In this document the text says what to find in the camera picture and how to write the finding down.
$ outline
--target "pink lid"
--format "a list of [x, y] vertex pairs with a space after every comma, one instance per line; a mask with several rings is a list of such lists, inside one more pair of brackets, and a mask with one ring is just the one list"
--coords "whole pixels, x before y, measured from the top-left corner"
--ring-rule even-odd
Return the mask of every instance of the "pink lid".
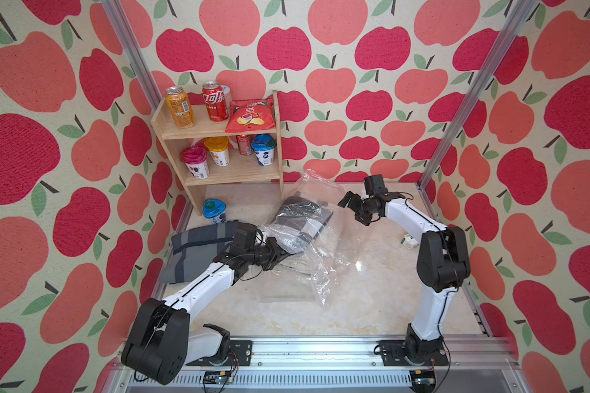
[[181, 161], [191, 165], [202, 163], [207, 159], [206, 149], [200, 145], [191, 146], [181, 152], [180, 159]]

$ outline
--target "wall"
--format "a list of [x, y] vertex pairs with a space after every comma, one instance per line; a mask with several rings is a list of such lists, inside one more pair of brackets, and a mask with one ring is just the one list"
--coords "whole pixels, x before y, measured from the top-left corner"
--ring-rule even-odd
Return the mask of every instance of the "wall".
[[160, 88], [178, 83], [197, 103], [214, 79], [234, 99], [279, 91], [287, 181], [302, 168], [417, 180], [505, 12], [483, 17], [492, 0], [139, 1]]
[[522, 73], [482, 93], [488, 124], [434, 177], [435, 210], [471, 242], [472, 295], [536, 393], [590, 392], [589, 8], [538, 6]]
[[0, 393], [99, 391], [153, 288], [186, 199], [132, 76], [100, 3], [0, 2]]

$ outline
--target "blue lid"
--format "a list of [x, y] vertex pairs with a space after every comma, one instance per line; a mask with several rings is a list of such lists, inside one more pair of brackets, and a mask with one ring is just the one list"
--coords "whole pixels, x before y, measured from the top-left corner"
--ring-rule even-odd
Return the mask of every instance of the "blue lid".
[[220, 215], [225, 211], [227, 205], [222, 200], [206, 199], [203, 203], [203, 216], [205, 218], [212, 218]]
[[257, 152], [271, 150], [275, 147], [275, 141], [270, 135], [260, 134], [253, 139], [252, 149]]

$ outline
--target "transparent plastic bag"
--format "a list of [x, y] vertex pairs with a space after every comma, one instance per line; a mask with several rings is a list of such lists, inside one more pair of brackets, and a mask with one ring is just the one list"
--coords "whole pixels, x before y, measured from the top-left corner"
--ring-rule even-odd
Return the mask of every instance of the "transparent plastic bag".
[[[271, 224], [259, 225], [266, 237], [293, 254], [273, 270], [259, 301], [317, 300], [330, 305], [338, 272], [356, 262], [364, 237], [353, 226], [351, 211], [338, 207], [345, 196], [340, 185], [306, 170], [277, 208]], [[310, 288], [314, 298], [310, 298]]]

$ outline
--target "blue yogurt cup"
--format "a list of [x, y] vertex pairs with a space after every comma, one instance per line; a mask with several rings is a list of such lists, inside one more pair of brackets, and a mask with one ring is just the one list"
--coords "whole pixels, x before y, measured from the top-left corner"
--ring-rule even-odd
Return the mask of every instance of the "blue yogurt cup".
[[214, 224], [224, 223], [227, 221], [225, 218], [226, 207], [227, 205], [222, 200], [206, 199], [203, 203], [203, 216]]
[[258, 158], [258, 164], [267, 166], [273, 163], [275, 141], [270, 135], [260, 134], [256, 136], [252, 142], [252, 149]]

